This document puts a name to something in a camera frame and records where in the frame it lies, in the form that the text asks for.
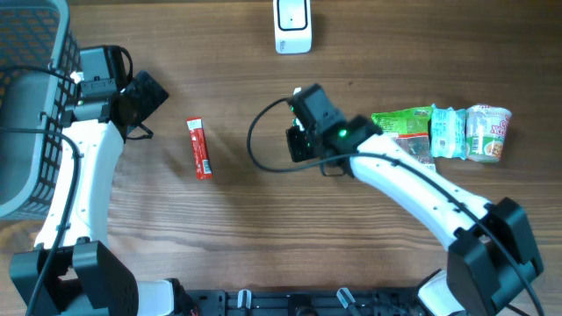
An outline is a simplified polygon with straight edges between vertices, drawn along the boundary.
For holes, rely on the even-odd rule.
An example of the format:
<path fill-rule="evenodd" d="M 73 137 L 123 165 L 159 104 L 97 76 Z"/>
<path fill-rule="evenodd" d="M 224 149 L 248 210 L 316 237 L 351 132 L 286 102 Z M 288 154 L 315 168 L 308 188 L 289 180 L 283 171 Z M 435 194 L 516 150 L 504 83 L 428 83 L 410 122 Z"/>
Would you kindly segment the green snack packet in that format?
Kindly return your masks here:
<path fill-rule="evenodd" d="M 429 141 L 429 121 L 432 112 L 431 106 L 422 106 L 401 111 L 372 113 L 371 119 L 404 151 L 428 169 L 436 171 Z"/>

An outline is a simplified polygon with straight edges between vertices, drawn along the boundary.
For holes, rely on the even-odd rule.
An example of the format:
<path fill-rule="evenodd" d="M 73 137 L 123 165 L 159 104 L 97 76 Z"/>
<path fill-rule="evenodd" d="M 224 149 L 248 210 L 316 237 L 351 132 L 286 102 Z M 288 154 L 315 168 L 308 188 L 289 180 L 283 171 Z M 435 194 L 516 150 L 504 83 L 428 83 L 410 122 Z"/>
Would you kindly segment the red snack packet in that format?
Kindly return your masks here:
<path fill-rule="evenodd" d="M 201 117 L 187 118 L 186 125 L 190 133 L 197 179 L 211 179 L 213 177 L 213 172 L 209 161 L 203 120 Z"/>

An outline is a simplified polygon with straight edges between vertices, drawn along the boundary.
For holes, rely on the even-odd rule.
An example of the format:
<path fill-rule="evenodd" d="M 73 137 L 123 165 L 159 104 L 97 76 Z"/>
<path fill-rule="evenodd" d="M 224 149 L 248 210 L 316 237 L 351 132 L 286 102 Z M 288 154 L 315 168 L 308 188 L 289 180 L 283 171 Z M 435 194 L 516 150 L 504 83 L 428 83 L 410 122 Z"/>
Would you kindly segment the light blue snack packet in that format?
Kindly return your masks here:
<path fill-rule="evenodd" d="M 466 159 L 466 110 L 440 109 L 432 105 L 430 153 L 433 157 Z"/>

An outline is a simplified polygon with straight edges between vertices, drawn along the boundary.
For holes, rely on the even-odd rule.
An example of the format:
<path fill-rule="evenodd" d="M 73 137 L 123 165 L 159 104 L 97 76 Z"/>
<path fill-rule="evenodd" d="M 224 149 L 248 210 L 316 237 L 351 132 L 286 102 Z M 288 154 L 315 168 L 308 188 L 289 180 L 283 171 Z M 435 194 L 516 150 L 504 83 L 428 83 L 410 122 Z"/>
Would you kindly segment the cup noodles container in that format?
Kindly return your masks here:
<path fill-rule="evenodd" d="M 474 162 L 498 162 L 504 147 L 511 111 L 475 104 L 466 111 L 466 158 Z"/>

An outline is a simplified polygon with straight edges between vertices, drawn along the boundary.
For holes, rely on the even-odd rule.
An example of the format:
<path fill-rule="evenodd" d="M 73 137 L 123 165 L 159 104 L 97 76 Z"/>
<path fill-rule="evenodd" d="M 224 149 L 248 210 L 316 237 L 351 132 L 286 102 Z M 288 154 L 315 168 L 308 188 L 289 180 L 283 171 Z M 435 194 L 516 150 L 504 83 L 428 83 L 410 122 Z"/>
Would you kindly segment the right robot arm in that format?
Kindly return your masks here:
<path fill-rule="evenodd" d="M 531 284 L 544 271 L 523 208 L 510 198 L 493 204 L 429 170 L 364 116 L 345 118 L 314 84 L 287 103 L 295 162 L 321 166 L 382 191 L 418 219 L 447 252 L 447 265 L 430 276 L 417 298 L 433 315 L 496 315 L 526 291 L 543 314 Z"/>

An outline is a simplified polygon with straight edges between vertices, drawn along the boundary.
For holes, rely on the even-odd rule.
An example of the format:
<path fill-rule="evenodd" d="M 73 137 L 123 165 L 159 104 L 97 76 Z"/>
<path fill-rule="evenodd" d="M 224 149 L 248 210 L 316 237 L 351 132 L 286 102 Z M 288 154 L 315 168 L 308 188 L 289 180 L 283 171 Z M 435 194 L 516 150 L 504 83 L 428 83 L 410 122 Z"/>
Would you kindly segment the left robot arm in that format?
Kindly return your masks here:
<path fill-rule="evenodd" d="M 119 46 L 54 53 L 66 68 L 8 64 L 1 101 L 1 217 L 40 219 L 10 279 L 30 315 L 171 315 L 180 290 L 139 281 L 109 249 L 124 145 L 167 98 Z"/>

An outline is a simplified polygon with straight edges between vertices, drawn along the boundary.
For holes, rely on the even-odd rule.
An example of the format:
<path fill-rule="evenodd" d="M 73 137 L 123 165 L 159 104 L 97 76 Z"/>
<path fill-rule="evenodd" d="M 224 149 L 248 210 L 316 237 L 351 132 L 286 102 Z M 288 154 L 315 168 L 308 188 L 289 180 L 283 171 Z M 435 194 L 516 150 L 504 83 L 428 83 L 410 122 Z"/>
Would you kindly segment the white barcode scanner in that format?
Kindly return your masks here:
<path fill-rule="evenodd" d="M 305 54 L 312 48 L 310 0 L 273 0 L 275 48 L 278 54 Z"/>

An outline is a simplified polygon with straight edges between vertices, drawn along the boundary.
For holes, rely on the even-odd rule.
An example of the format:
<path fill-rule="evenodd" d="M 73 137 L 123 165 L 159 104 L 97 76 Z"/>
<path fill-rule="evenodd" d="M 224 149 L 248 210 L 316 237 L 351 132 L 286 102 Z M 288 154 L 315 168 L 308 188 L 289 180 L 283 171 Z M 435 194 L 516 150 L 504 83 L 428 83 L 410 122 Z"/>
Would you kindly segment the grey plastic shopping basket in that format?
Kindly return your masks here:
<path fill-rule="evenodd" d="M 61 164 L 58 114 L 76 97 L 79 46 L 64 0 L 1 3 L 1 218 L 47 216 Z"/>

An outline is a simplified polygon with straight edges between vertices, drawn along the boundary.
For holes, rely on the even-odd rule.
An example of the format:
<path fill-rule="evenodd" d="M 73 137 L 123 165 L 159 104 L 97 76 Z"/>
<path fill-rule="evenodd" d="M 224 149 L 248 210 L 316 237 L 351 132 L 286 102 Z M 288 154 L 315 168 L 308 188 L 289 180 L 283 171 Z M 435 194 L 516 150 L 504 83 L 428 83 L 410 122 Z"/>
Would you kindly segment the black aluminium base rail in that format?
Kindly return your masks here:
<path fill-rule="evenodd" d="M 202 316 L 423 316 L 429 310 L 414 288 L 354 291 L 188 291 Z"/>

